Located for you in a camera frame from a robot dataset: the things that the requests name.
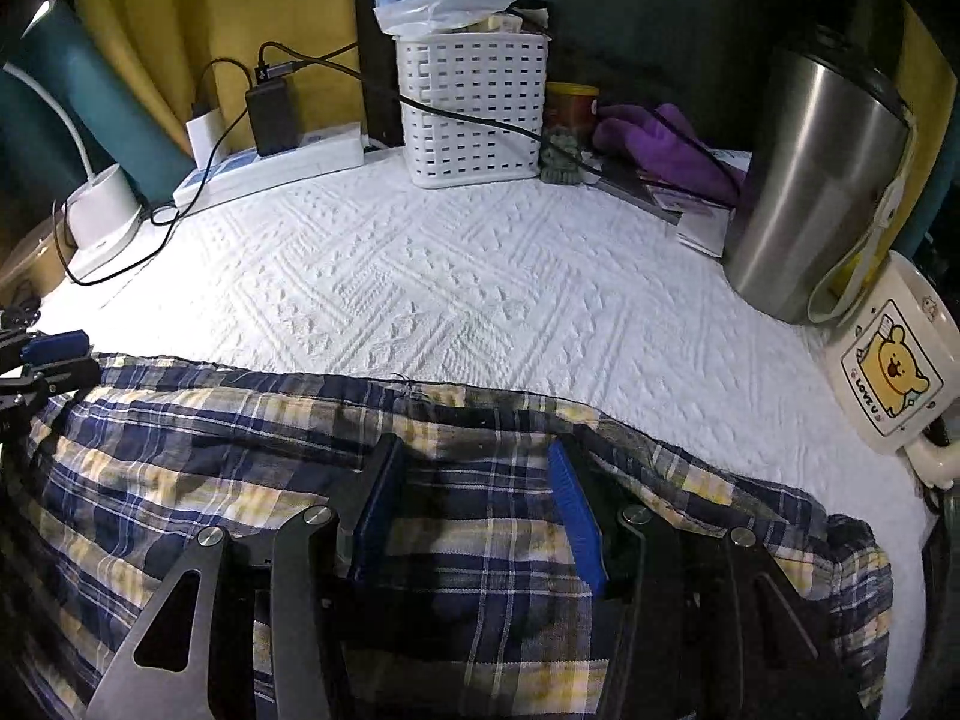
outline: plastic bag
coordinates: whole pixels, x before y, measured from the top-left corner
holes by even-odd
[[[516,0],[377,0],[373,9],[388,35],[418,38],[469,26],[510,7]]]

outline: white basket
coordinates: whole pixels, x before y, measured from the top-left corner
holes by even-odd
[[[455,32],[397,38],[400,93],[443,110],[515,124],[544,122],[544,35]],[[401,104],[411,180],[428,189],[531,178],[539,143]]]

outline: power strip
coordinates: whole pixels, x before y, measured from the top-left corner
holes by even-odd
[[[291,181],[361,165],[363,140],[360,124],[308,132],[296,148],[268,157],[261,157],[253,146],[231,154],[220,165],[210,169],[210,177],[193,210],[210,208]],[[185,208],[190,204],[202,178],[203,171],[194,170],[174,189],[176,208]]]

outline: plaid cloth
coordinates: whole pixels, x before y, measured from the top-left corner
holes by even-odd
[[[274,529],[384,432],[408,473],[368,640],[347,652],[379,716],[581,717],[613,651],[575,572],[546,476],[551,437],[594,458],[673,525],[747,527],[805,597],[824,599],[844,669],[880,708],[893,585],[863,522],[800,490],[723,473],[587,406],[522,392],[254,373],[99,357],[103,384],[54,398],[0,483],[0,592],[19,677],[80,717],[184,543],[211,524]],[[258,693],[270,664],[256,626]]]

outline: white strap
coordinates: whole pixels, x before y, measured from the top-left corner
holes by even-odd
[[[864,280],[867,278],[867,272],[870,271],[870,267],[874,262],[874,255],[877,254],[877,247],[880,245],[880,238],[883,236],[883,231],[890,226],[894,215],[896,215],[896,209],[899,208],[899,204],[904,200],[906,176],[909,174],[910,167],[913,165],[913,156],[917,150],[917,120],[905,105],[904,119],[906,119],[906,124],[909,128],[904,146],[904,154],[901,156],[901,162],[896,169],[894,180],[890,182],[887,188],[883,190],[882,196],[880,196],[880,204],[877,204],[877,210],[874,213],[870,227],[857,239],[856,243],[853,244],[853,248],[841,257],[840,262],[827,271],[824,277],[819,280],[817,286],[813,288],[813,292],[810,293],[810,300],[806,303],[806,315],[809,317],[810,322],[814,324],[829,322],[831,319],[842,317],[843,314],[846,314],[850,307],[853,306],[857,298],[860,297],[860,290],[863,287]],[[860,255],[860,260],[853,269],[853,274],[847,282],[846,289],[843,290],[843,295],[840,295],[840,299],[837,300],[833,308],[827,312],[815,309],[815,303],[829,304],[830,298],[827,294],[829,292],[829,285],[837,274],[843,271],[847,264],[857,255]]]

